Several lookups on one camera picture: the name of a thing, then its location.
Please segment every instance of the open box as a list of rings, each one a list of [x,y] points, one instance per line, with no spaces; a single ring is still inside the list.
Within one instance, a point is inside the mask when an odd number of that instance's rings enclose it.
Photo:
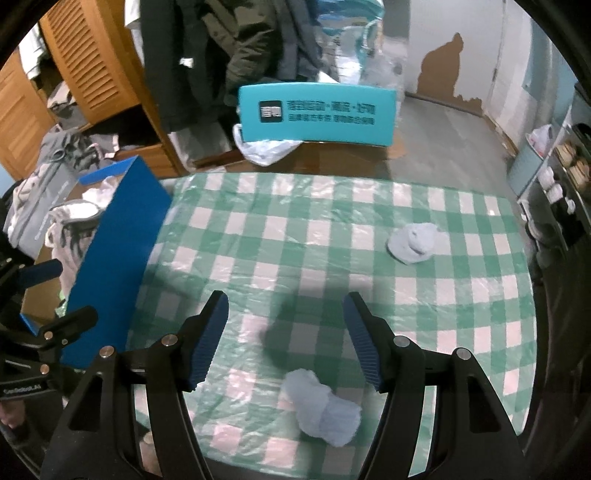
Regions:
[[[66,313],[90,305],[99,317],[93,329],[63,349],[62,363],[76,368],[88,367],[105,345],[125,349],[148,257],[171,203],[138,156],[80,178],[67,200],[81,198],[108,176],[121,180],[103,212],[67,304]],[[37,263],[50,259],[51,249],[43,246]],[[21,317],[33,332],[55,318],[60,290],[60,281],[55,278],[26,291]]]

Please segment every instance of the blue box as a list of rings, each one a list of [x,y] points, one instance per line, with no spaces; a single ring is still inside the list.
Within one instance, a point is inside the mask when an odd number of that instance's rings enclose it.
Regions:
[[[63,349],[62,363],[76,368],[88,367],[105,345],[125,350],[144,270],[171,203],[138,156],[80,178],[68,199],[80,198],[94,184],[120,175],[68,299],[68,313],[91,305],[99,315],[93,329]],[[49,258],[51,249],[43,247],[37,262]],[[54,319],[60,290],[58,278],[27,290],[21,316],[31,330]]]
[[[392,144],[395,90],[341,83],[265,83],[241,87],[238,105],[245,142]]]

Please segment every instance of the black logo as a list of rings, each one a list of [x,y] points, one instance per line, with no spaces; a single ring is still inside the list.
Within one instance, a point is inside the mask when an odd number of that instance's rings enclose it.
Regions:
[[[276,124],[283,121],[283,105],[281,100],[259,102],[259,116],[264,124]]]

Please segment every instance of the checkered tablecloth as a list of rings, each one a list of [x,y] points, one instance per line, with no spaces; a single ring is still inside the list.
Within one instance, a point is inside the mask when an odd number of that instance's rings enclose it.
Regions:
[[[393,259],[389,235],[410,222],[441,232],[433,258]],[[306,478],[355,476],[385,397],[365,384],[342,319],[359,291],[395,333],[422,348],[476,354],[516,431],[535,368],[535,317],[509,201],[391,181],[210,173],[178,181],[152,252],[129,337],[143,348],[176,332],[213,290],[230,317],[206,382],[185,398],[203,453],[233,465]],[[287,372],[313,370],[362,406],[350,444],[303,434],[280,398]],[[145,395],[138,417],[147,421]],[[424,469],[433,425],[427,391],[412,473]]]

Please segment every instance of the brown patch on door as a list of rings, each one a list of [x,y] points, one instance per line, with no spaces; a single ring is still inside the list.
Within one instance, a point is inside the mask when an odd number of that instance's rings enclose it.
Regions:
[[[421,63],[417,94],[482,115],[481,99],[464,100],[461,95],[453,94],[460,75],[460,53],[463,49],[462,36],[456,33],[451,41],[427,53]]]

